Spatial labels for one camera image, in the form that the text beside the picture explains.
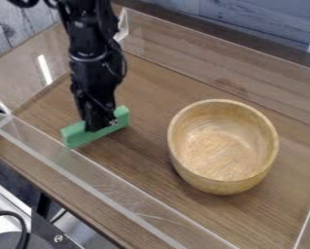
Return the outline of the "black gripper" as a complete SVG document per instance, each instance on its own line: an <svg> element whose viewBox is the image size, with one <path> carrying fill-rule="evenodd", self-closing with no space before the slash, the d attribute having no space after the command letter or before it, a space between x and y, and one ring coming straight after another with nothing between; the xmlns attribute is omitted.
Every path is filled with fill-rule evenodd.
<svg viewBox="0 0 310 249"><path fill-rule="evenodd" d="M72 53L72 93L86 130L97 132L116 121L114 91L128 72L122 52L108 52L96 56Z"/></svg>

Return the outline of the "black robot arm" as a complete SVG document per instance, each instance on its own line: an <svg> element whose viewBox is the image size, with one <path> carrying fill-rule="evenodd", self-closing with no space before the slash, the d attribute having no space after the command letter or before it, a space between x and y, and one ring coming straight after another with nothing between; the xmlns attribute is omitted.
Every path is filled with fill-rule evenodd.
<svg viewBox="0 0 310 249"><path fill-rule="evenodd" d="M90 132L116 120L114 92L128 73L128 61L114 36L120 31L112 0L7 0L29 9L41 1L55 9L69 37L70 90Z"/></svg>

